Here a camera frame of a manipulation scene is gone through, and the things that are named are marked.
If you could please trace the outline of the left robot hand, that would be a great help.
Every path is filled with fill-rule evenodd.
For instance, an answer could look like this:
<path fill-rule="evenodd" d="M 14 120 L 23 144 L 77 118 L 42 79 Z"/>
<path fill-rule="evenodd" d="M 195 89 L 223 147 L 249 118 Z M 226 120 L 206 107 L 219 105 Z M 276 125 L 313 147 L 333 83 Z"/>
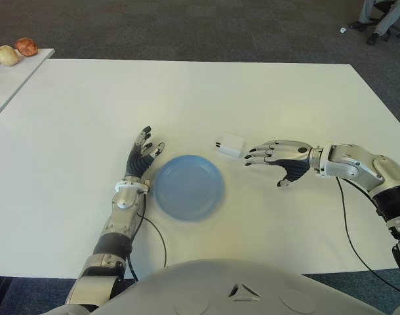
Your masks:
<path fill-rule="evenodd" d="M 153 161 L 162 154 L 165 149 L 165 143 L 160 142 L 155 146 L 151 142 L 147 143 L 146 141 L 150 136 L 151 127 L 147 126 L 136 137 L 127 159 L 125 177 L 137 177 L 141 179 Z"/>

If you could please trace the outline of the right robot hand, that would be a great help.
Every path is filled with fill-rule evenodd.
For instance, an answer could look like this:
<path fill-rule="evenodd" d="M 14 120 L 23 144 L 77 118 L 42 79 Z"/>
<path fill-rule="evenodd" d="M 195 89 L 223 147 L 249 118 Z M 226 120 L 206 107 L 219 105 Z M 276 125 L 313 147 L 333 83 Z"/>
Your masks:
<path fill-rule="evenodd" d="M 300 179 L 310 169 L 313 148 L 305 142 L 271 140 L 249 150 L 244 165 L 269 165 L 284 168 L 286 174 L 277 187 L 286 187 Z"/>

